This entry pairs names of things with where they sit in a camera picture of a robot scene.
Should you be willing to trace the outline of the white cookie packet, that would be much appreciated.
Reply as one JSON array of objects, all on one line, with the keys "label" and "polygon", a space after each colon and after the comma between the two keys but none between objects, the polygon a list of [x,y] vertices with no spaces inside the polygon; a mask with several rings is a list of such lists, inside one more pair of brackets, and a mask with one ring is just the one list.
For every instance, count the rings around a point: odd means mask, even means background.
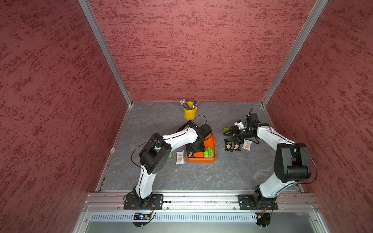
[{"label": "white cookie packet", "polygon": [[184,151],[177,151],[176,152],[176,165],[184,164]]}]

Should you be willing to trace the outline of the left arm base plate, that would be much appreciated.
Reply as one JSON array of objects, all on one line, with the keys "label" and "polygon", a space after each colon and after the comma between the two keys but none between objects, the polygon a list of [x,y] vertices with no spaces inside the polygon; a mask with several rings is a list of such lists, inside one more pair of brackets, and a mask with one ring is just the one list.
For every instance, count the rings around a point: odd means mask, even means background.
[{"label": "left arm base plate", "polygon": [[137,193],[129,193],[123,198],[124,210],[161,210],[163,206],[162,194],[151,194],[145,199],[141,199]]}]

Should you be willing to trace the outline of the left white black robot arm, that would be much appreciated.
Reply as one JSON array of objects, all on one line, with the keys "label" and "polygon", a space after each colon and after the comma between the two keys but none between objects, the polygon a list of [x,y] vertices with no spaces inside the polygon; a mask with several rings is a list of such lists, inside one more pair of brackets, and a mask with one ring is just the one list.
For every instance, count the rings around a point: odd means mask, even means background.
[{"label": "left white black robot arm", "polygon": [[176,133],[162,136],[158,133],[151,136],[140,151],[140,176],[134,188],[134,197],[140,205],[147,203],[152,194],[156,174],[166,165],[170,153],[187,144],[199,146],[212,135],[207,124],[183,126]]}]

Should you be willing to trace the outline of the orange storage box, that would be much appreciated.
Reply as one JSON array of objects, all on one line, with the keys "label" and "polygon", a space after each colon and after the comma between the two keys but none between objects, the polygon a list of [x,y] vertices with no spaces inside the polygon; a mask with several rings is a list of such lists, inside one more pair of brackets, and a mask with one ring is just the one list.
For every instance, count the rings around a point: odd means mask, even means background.
[{"label": "orange storage box", "polygon": [[186,145],[186,160],[189,163],[214,163],[217,158],[215,137],[210,134],[207,139]]}]

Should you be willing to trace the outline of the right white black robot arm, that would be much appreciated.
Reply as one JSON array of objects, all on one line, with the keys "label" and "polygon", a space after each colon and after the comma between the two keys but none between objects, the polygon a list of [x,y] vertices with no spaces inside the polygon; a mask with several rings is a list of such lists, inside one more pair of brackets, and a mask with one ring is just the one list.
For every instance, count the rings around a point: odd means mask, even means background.
[{"label": "right white black robot arm", "polygon": [[223,135],[228,137],[225,140],[226,150],[239,150],[245,140],[255,138],[264,141],[275,151],[274,173],[258,185],[254,194],[249,197],[250,206],[253,208],[274,205],[280,192],[311,177],[307,146],[285,138],[269,125],[256,123],[243,129],[233,126]]}]

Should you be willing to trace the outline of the white cookie packet outside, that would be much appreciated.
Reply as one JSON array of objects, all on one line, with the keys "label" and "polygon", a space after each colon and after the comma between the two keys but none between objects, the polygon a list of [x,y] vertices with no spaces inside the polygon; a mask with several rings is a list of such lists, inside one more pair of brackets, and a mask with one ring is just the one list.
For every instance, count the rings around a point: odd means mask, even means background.
[{"label": "white cookie packet outside", "polygon": [[252,144],[252,141],[245,139],[241,148],[244,149],[244,150],[250,151],[251,150],[251,144]]}]

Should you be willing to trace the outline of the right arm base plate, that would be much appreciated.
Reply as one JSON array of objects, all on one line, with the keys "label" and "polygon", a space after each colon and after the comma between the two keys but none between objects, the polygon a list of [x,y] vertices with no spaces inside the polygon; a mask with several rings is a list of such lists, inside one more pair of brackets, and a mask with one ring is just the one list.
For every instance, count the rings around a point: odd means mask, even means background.
[{"label": "right arm base plate", "polygon": [[278,210],[276,198],[265,198],[260,195],[238,195],[240,210]]}]

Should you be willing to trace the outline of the black cookie packet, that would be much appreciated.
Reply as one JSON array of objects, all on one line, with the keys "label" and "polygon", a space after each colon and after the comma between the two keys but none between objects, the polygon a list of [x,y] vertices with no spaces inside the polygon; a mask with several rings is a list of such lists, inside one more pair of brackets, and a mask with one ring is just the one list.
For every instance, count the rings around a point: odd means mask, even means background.
[{"label": "black cookie packet", "polygon": [[233,150],[232,142],[230,140],[225,139],[224,143],[225,143],[225,149],[224,150],[226,150],[226,151],[232,151]]},{"label": "black cookie packet", "polygon": [[191,157],[191,158],[194,158],[194,152],[191,151],[187,156],[188,156],[188,157]]},{"label": "black cookie packet", "polygon": [[232,142],[232,149],[233,150],[237,150],[237,151],[241,151],[241,143],[240,142]]}]

